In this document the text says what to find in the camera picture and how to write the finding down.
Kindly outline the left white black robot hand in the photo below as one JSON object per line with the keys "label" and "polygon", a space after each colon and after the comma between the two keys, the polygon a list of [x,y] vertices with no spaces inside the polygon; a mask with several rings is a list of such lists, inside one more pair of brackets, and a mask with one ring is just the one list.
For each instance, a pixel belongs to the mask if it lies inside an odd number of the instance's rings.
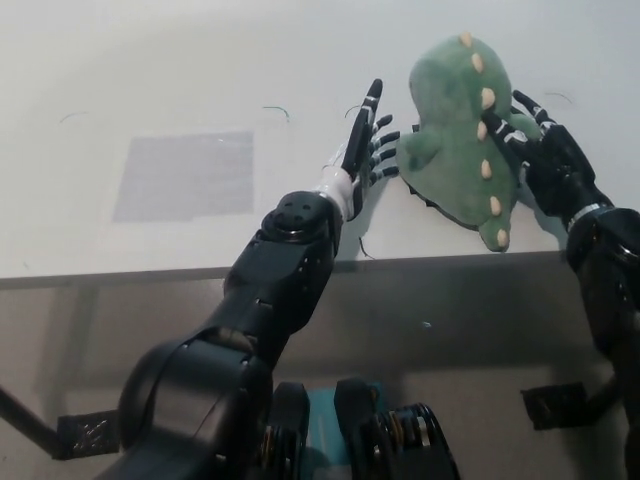
{"label": "left white black robot hand", "polygon": [[333,202],[343,223],[352,221],[363,209],[370,188],[383,178],[397,174],[396,167],[379,169],[396,156],[399,131],[380,134],[392,121],[391,114],[376,118],[383,81],[375,79],[359,105],[349,138],[323,167],[315,188]]}

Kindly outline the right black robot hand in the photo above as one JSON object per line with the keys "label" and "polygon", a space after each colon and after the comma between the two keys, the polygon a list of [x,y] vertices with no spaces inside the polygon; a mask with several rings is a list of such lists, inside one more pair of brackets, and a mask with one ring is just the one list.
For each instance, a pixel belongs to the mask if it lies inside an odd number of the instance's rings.
{"label": "right black robot hand", "polygon": [[609,210],[611,200],[596,186],[595,172],[567,128],[532,98],[512,93],[534,122],[534,138],[492,109],[482,114],[496,146],[525,167],[525,180],[539,209],[559,218],[566,228],[596,210]]}

